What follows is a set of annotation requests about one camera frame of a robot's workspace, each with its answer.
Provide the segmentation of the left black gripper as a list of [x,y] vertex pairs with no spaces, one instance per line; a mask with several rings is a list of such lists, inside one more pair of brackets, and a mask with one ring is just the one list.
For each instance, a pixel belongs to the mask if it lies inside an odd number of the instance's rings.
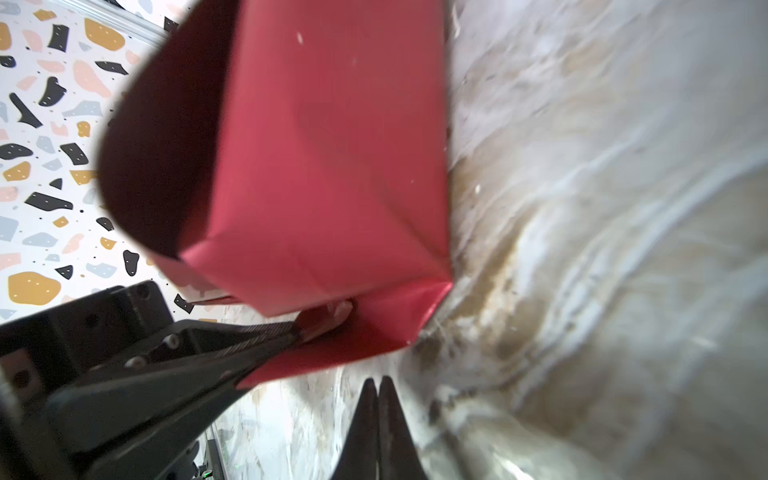
[[300,342],[292,322],[175,321],[156,284],[1,328],[5,479],[192,479],[238,384]]

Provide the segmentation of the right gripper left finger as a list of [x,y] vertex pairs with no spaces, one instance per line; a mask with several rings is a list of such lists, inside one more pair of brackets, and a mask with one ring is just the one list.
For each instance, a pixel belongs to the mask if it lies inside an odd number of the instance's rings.
[[352,422],[331,480],[378,478],[378,394],[375,382],[363,383]]

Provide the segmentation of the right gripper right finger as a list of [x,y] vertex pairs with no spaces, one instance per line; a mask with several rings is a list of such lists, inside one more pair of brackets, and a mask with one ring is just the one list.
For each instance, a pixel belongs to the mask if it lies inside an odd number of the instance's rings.
[[379,478],[427,480],[399,396],[391,377],[384,376],[378,391]]

